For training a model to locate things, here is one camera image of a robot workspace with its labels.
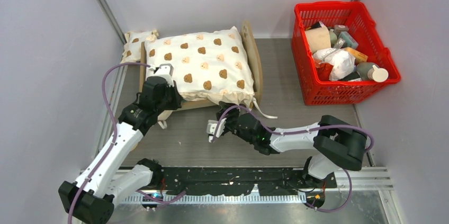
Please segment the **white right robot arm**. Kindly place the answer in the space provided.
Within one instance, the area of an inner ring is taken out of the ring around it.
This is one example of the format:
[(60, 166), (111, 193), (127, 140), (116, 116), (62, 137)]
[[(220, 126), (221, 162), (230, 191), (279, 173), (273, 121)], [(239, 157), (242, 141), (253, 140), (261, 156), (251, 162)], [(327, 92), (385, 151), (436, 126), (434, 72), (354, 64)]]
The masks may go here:
[(275, 128), (263, 124), (243, 105), (222, 102), (220, 107), (216, 120), (209, 120), (206, 127), (209, 142), (230, 132), (263, 155), (314, 149), (318, 154), (307, 159), (302, 173), (309, 187), (338, 169), (360, 171), (364, 155), (374, 146), (370, 132), (332, 115), (323, 115), (308, 126)]

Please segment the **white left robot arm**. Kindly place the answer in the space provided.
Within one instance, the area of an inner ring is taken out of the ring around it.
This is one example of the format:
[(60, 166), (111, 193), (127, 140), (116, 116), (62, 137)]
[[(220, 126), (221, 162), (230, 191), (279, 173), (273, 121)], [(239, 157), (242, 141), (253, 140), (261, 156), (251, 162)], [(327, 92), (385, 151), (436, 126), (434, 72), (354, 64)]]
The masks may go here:
[(143, 84), (136, 100), (126, 106), (114, 132), (93, 162), (74, 182), (64, 181), (58, 194), (68, 213), (84, 223), (107, 223), (116, 205), (136, 190), (147, 186), (158, 188), (163, 180), (161, 165), (143, 158), (134, 168), (118, 179), (113, 176), (129, 152), (157, 124), (164, 111), (181, 107), (176, 82), (170, 76), (150, 76)]

